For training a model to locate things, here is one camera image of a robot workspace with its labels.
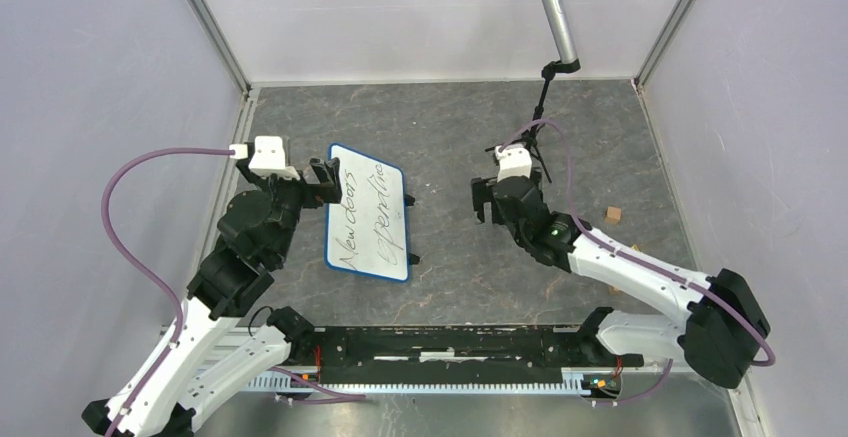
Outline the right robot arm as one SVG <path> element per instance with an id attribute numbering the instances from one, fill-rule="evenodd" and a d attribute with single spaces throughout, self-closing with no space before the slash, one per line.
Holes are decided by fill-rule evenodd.
<path id="1" fill-rule="evenodd" d="M 629 249 L 584 220 L 550 210 L 530 177 L 474 178 L 470 188 L 478 220 L 505 226 L 538 263 L 610 285 L 654 309 L 595 312 L 577 339 L 585 362 L 602 365 L 626 354 L 682 360 L 726 389 L 755 366 L 771 327 L 739 273 L 710 275 Z"/>

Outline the blue framed whiteboard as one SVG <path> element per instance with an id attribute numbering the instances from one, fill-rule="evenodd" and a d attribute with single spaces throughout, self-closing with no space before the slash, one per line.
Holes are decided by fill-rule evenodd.
<path id="1" fill-rule="evenodd" d="M 413 265 L 405 174 L 400 167 L 334 143 L 341 200 L 326 214 L 325 263 L 336 271 L 403 283 Z"/>

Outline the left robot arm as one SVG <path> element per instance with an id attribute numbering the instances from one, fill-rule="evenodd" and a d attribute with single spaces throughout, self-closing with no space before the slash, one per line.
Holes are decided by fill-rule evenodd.
<path id="1" fill-rule="evenodd" d="M 218 222 L 213 251 L 187 286 L 182 312 L 137 374 L 109 399 L 90 402 L 83 421 L 101 436 L 191 436 L 250 381 L 287 361 L 314 357 L 314 326 L 290 307 L 275 309 L 265 325 L 208 369 L 202 364 L 274 281 L 304 209 L 342 197 L 340 162 L 313 158 L 318 180 L 302 172 L 257 175 L 236 166 L 254 190 L 237 194 Z"/>

